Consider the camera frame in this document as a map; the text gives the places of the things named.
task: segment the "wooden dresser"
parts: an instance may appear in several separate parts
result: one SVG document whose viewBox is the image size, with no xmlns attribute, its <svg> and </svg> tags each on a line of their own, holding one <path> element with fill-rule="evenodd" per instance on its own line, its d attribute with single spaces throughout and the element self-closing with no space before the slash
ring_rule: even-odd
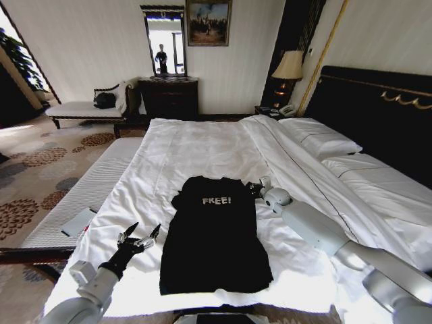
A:
<svg viewBox="0 0 432 324">
<path fill-rule="evenodd" d="M 196 120 L 198 116 L 197 78 L 143 78 L 139 80 L 139 87 L 150 118 Z"/>
</svg>

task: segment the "chaise lounge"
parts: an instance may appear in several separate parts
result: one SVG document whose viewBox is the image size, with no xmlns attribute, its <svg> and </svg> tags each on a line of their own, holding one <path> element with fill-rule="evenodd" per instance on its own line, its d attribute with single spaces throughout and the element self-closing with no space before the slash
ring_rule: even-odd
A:
<svg viewBox="0 0 432 324">
<path fill-rule="evenodd" d="M 60 129 L 59 119 L 85 119 L 85 120 L 126 120 L 138 113 L 141 104 L 141 93 L 138 88 L 138 78 L 122 82 L 113 88 L 95 89 L 94 94 L 110 92 L 116 95 L 116 104 L 113 108 L 99 109 L 92 101 L 71 101 L 54 106 L 45 111 L 53 120 L 57 129 Z"/>
</svg>

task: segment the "black bag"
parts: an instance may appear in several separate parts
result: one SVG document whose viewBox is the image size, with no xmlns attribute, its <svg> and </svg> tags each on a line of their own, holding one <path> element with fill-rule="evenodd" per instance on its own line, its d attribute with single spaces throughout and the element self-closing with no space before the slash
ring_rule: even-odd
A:
<svg viewBox="0 0 432 324">
<path fill-rule="evenodd" d="M 94 99 L 94 106 L 99 109 L 114 108 L 115 95 L 113 93 L 102 92 L 99 93 Z"/>
</svg>

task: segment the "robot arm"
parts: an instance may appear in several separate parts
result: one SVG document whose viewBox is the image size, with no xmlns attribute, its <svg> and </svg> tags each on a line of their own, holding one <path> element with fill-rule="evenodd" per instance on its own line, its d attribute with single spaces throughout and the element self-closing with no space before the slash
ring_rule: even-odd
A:
<svg viewBox="0 0 432 324">
<path fill-rule="evenodd" d="M 138 223 L 119 234 L 117 252 L 96 271 L 91 263 L 78 261 L 70 273 L 79 287 L 81 297 L 65 300 L 45 316 L 41 324 L 95 324 L 98 323 L 111 304 L 114 286 L 122 278 L 130 259 L 156 243 L 159 224 L 149 237 L 138 239 L 129 236 Z"/>
<path fill-rule="evenodd" d="M 293 199 L 286 190 L 273 188 L 261 178 L 260 196 L 274 213 L 310 245 L 337 258 L 347 267 L 375 269 L 363 280 L 368 293 L 393 314 L 394 323 L 430 323 L 432 279 L 396 255 L 355 243 L 343 229 L 314 207 Z"/>
</svg>

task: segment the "phone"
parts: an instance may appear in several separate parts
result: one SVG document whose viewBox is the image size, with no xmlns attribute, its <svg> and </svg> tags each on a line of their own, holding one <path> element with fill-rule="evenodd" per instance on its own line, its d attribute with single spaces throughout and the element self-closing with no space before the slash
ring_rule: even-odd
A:
<svg viewBox="0 0 432 324">
<path fill-rule="evenodd" d="M 279 109 L 279 113 L 285 117 L 290 117 L 297 113 L 297 109 L 293 105 L 286 105 Z"/>
</svg>

